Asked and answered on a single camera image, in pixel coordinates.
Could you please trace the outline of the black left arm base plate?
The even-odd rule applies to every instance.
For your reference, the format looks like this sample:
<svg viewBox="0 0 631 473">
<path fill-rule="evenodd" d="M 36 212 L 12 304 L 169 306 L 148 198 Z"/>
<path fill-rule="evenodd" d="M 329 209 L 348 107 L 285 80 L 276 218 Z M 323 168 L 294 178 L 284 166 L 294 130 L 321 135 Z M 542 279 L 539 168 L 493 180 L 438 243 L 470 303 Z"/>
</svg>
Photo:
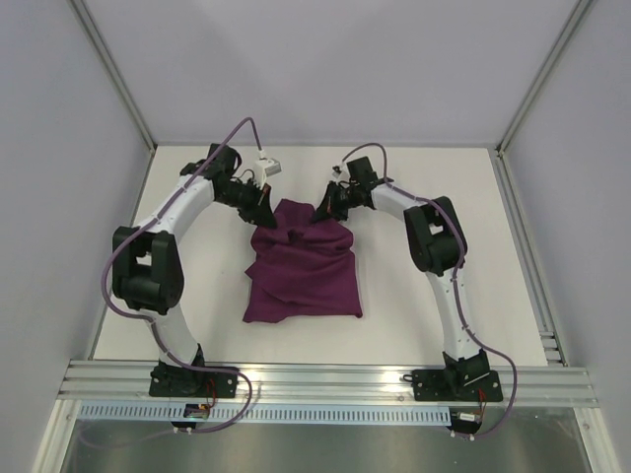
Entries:
<svg viewBox="0 0 631 473">
<path fill-rule="evenodd" d="M 150 374 L 149 395 L 164 398 L 234 398 L 238 372 L 233 367 L 199 372 L 158 362 Z"/>
</svg>

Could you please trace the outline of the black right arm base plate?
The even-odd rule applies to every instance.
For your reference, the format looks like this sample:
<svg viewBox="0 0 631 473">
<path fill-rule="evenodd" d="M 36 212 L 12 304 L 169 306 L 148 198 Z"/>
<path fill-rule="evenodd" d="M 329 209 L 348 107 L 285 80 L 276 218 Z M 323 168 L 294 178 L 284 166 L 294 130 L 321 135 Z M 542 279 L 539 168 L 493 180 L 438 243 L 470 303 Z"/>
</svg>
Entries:
<svg viewBox="0 0 631 473">
<path fill-rule="evenodd" d="M 402 379 L 418 402 L 501 402 L 504 394 L 498 374 L 462 374 L 454 370 L 414 370 Z"/>
</svg>

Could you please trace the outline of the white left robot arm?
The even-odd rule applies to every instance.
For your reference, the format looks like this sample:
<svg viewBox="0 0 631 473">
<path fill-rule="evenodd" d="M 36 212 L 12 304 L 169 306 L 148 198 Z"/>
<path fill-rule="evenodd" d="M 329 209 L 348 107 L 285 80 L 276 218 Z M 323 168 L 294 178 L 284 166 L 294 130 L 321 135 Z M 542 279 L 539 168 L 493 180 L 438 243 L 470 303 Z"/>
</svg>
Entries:
<svg viewBox="0 0 631 473">
<path fill-rule="evenodd" d="M 108 305 L 123 317 L 147 323 L 161 351 L 160 362 L 175 368 L 172 383 L 186 395 L 204 388 L 207 372 L 180 305 L 185 279 L 179 242 L 213 204 L 235 209 L 250 225 L 277 227 L 268 178 L 281 172 L 280 163 L 260 151 L 248 179 L 236 176 L 241 163 L 237 150 L 211 145 L 206 159 L 181 169 L 175 189 L 156 211 L 139 226 L 120 227 L 112 236 L 105 276 L 111 279 L 113 295 L 129 310 Z"/>
</svg>

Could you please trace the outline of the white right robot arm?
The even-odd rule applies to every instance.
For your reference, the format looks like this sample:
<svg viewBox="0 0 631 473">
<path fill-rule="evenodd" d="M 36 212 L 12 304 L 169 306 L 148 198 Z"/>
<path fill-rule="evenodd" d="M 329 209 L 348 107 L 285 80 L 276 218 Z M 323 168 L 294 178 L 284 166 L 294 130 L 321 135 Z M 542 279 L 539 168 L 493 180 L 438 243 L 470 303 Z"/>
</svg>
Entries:
<svg viewBox="0 0 631 473">
<path fill-rule="evenodd" d="M 445 367 L 434 378 L 417 380 L 422 389 L 451 399 L 465 399 L 491 374 L 484 348 L 468 333 L 463 315 L 466 298 L 457 272 L 467 243 L 448 197 L 428 199 L 379 177 L 367 157 L 343 159 L 333 168 L 312 221 L 345 221 L 351 209 L 366 207 L 387 213 L 405 226 L 411 259 L 432 288 L 443 329 Z"/>
</svg>

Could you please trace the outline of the purple cloth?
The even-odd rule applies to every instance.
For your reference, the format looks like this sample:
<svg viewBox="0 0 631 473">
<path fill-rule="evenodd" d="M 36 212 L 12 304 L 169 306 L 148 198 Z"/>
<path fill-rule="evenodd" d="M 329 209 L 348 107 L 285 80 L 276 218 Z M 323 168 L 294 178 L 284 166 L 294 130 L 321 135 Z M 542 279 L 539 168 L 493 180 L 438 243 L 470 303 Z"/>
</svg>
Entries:
<svg viewBox="0 0 631 473">
<path fill-rule="evenodd" d="M 275 229 L 257 228 L 246 269 L 250 293 L 243 322 L 279 323 L 294 316 L 363 316 L 352 251 L 354 236 L 334 220 L 314 223 L 308 203 L 283 199 Z"/>
</svg>

